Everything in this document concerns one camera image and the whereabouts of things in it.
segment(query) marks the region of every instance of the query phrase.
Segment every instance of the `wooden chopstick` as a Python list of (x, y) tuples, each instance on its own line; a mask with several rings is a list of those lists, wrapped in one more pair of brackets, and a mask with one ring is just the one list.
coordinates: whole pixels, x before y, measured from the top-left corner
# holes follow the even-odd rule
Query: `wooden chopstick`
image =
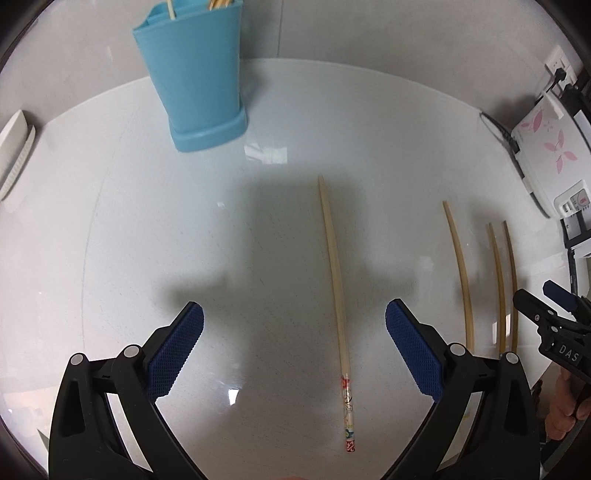
[(496, 341), (499, 348), (499, 357), (505, 353), (506, 349), (506, 335), (507, 325), (505, 319), (505, 283), (503, 281), (503, 269), (501, 266), (501, 256), (499, 255), (499, 246), (496, 244), (495, 231), (493, 230), (492, 223), (487, 226), (488, 238), (491, 242), (492, 254), (495, 257), (495, 269), (496, 269), (496, 289), (499, 297), (499, 319), (498, 319), (498, 330), (496, 334)]
[[(505, 229), (505, 240), (507, 242), (507, 251), (509, 252), (509, 264), (511, 266), (511, 291), (515, 295), (518, 290), (517, 286), (517, 270), (515, 268), (515, 256), (513, 255), (513, 244), (511, 243), (511, 236), (509, 234), (509, 226), (507, 221), (503, 222), (503, 228)], [(513, 305), (513, 299), (511, 298), (511, 351), (517, 353), (517, 343), (519, 340), (519, 312)]]
[(470, 285), (466, 272), (466, 263), (462, 252), (462, 244), (457, 234), (456, 223), (453, 221), (452, 211), (447, 202), (443, 202), (443, 209), (447, 217), (449, 231), (452, 234), (453, 249), (456, 251), (457, 269), (460, 272), (460, 285), (462, 286), (462, 299), (464, 302), (464, 323), (466, 325), (466, 348), (474, 353), (474, 315), (472, 313), (472, 299), (470, 298)]
[(168, 15), (170, 16), (170, 20), (176, 19), (177, 14), (174, 13), (173, 0), (166, 0), (166, 4), (168, 5)]
[(324, 177), (318, 177), (322, 214), (324, 216), (324, 228), (326, 230), (326, 243), (328, 244), (330, 273), (332, 275), (333, 295), (335, 297), (335, 314), (337, 336), (339, 340), (341, 387), (343, 405), (345, 407), (345, 446), (347, 452), (355, 451), (355, 434), (353, 430), (353, 405), (351, 403), (351, 367), (349, 362), (349, 347), (347, 346), (347, 317), (345, 314), (345, 295), (343, 294), (343, 280), (340, 275), (339, 253), (336, 246), (335, 227), (330, 214), (329, 194), (324, 183)]
[(215, 8), (227, 7), (232, 3), (232, 0), (209, 0), (208, 8), (213, 10)]

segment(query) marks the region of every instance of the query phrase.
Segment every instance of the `table surface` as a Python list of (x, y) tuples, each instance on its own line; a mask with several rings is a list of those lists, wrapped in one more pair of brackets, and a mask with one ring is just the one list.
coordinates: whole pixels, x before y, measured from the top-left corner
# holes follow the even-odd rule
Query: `table surface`
[[(542, 217), (476, 109), (399, 77), (312, 61), (246, 62), (242, 93), (246, 134), (191, 154), (174, 149), (148, 78), (95, 97), (43, 129), (0, 205), (0, 414), (42, 465), (37, 430), (49, 435), (69, 357), (116, 356), (194, 300), (205, 329), (157, 405), (207, 476), (380, 478), (431, 405), (387, 333), (387, 303), (400, 297), (446, 342), (465, 341), (441, 201), (466, 257), (476, 354), (495, 356), (488, 222), (507, 298), (503, 220), (519, 286), (541, 295), (549, 278), (568, 285), (558, 223)], [(319, 174), (345, 289), (353, 454)], [(530, 383), (548, 364), (538, 344), (522, 317)]]

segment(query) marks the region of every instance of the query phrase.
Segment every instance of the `power cord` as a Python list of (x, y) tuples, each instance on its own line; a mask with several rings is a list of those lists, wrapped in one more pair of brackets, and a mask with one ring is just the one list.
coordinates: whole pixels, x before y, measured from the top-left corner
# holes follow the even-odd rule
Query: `power cord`
[[(554, 81), (552, 82), (552, 85), (548, 87), (546, 93), (548, 93), (551, 89), (557, 86), (559, 82), (562, 82), (563, 80), (566, 80), (566, 71), (563, 68), (556, 69), (556, 71), (554, 72)], [(535, 101), (534, 105), (538, 105), (538, 103), (542, 100), (543, 97), (544, 95), (540, 96), (540, 98), (538, 98)]]
[(511, 132), (509, 131), (509, 129), (505, 125), (503, 125), (499, 121), (495, 120), (493, 117), (491, 117), (486, 112), (480, 112), (480, 115), (483, 116), (484, 118), (486, 118), (490, 123), (492, 123), (495, 127), (497, 127), (499, 129), (499, 132), (501, 132), (503, 139), (509, 144), (509, 146), (511, 147), (511, 150), (514, 154), (519, 153), (520, 148), (519, 148), (519, 145), (517, 144), (517, 140), (515, 140), (515, 138), (513, 138), (511, 136)]

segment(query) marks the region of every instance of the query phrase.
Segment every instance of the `black plug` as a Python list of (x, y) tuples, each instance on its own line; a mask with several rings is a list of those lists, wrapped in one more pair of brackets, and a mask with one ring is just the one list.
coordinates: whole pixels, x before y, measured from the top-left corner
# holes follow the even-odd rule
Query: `black plug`
[(562, 67), (560, 67), (556, 69), (556, 71), (554, 72), (554, 81), (552, 82), (550, 88), (546, 90), (546, 92), (549, 92), (551, 89), (558, 85), (558, 82), (562, 82), (564, 80), (566, 80), (566, 71)]

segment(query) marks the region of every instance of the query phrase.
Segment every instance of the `human hand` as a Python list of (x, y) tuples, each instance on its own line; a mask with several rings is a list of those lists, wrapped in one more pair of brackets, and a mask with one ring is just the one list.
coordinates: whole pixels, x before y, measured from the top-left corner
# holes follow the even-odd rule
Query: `human hand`
[(574, 414), (576, 400), (570, 391), (571, 373), (560, 368), (560, 375), (556, 380), (556, 394), (550, 400), (550, 412), (546, 416), (546, 434), (552, 440), (562, 440), (571, 431), (577, 420), (585, 420), (591, 413), (591, 398), (587, 398), (579, 405)]

